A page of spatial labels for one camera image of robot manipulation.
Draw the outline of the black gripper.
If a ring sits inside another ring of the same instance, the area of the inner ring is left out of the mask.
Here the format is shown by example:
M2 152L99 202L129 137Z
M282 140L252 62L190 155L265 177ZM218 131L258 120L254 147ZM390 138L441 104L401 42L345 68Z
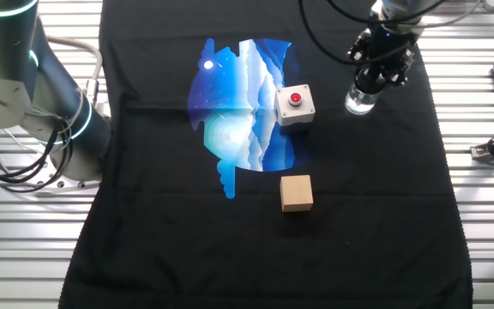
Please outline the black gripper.
M403 86L407 82L407 72L413 64L413 51L419 35L412 31L406 33L390 32L383 25L369 25L353 41L346 53L348 64L382 66L389 72L391 87Z

